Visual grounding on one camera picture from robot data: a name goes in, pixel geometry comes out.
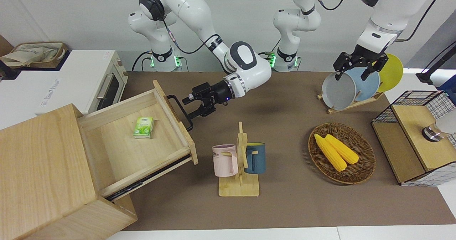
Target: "pink mug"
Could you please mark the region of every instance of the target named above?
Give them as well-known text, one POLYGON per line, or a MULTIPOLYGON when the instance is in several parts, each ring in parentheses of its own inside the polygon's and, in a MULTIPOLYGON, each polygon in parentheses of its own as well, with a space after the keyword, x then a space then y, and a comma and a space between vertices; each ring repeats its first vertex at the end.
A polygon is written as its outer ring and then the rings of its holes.
POLYGON ((230 177, 239 172, 238 156, 234 144, 212 146, 214 172, 217 177, 230 177))

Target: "oven handle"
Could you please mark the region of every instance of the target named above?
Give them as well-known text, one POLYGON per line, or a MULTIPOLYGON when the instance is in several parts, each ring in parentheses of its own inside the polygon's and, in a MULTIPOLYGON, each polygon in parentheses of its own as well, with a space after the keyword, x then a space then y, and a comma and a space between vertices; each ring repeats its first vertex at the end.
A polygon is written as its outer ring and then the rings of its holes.
POLYGON ((166 96, 166 98, 168 99, 174 99, 177 103, 177 105, 179 106, 179 108, 181 109, 182 113, 184 113, 184 116, 185 118, 187 119, 188 123, 190 124, 186 129, 187 131, 191 131, 193 129, 193 122, 192 122, 192 119, 190 119, 190 116, 188 115, 188 113, 184 110, 184 107, 181 105, 181 102, 179 102, 179 99, 177 99, 177 97, 175 95, 169 95, 169 96, 166 96))
POLYGON ((100 92, 98 92, 97 99, 105 99, 106 95, 108 94, 109 86, 111 85, 111 82, 113 81, 114 74, 108 74, 104 78, 103 85, 101 86, 100 92))

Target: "yellow corn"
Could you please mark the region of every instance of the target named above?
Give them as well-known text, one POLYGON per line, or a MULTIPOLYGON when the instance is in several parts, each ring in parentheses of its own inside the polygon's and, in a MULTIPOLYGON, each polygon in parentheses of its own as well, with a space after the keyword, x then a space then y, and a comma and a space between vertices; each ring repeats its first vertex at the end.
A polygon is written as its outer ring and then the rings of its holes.
POLYGON ((334 169, 336 169, 338 172, 345 170, 345 168, 347 168, 347 164, 342 159, 342 157, 337 153, 337 151, 319 134, 315 134, 314 136, 316 144, 321 149, 321 151, 323 151, 323 154, 332 164, 334 169))
POLYGON ((349 164, 355 164, 359 160, 358 154, 353 152, 348 146, 342 143, 334 136, 327 134, 325 140, 340 154, 340 156, 349 164))

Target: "oven door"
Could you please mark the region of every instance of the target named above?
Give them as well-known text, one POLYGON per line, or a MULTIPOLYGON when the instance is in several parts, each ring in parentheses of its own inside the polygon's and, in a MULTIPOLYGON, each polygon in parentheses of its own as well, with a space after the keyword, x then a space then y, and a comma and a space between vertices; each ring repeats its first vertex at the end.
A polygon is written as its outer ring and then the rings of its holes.
POLYGON ((117 74, 117 71, 111 71, 105 76, 97 95, 99 100, 97 111, 119 102, 125 84, 117 74))

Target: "woven basket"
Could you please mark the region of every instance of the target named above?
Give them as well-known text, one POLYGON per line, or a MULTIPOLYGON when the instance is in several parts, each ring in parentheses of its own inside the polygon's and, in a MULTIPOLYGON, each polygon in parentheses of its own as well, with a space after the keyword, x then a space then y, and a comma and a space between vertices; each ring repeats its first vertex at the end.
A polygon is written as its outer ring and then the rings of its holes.
POLYGON ((344 184, 358 184, 368 180, 375 170, 375 156, 372 147, 363 136, 349 126, 340 123, 325 123, 317 126, 309 137, 309 154, 316 167, 332 180, 344 184), (338 172, 324 156, 316 144, 314 134, 322 137, 331 134, 355 153, 359 160, 356 164, 347 164, 347 168, 338 172))

